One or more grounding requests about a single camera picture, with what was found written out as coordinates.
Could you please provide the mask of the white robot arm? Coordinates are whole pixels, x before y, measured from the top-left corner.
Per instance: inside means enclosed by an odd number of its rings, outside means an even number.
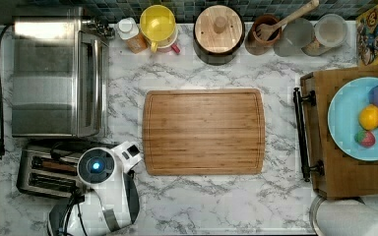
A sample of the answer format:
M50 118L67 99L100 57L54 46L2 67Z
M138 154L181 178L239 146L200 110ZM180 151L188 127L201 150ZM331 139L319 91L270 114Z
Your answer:
M84 193L73 192L48 214L48 236L104 236L133 224L140 211L133 168L142 160L137 146L93 147L77 164Z

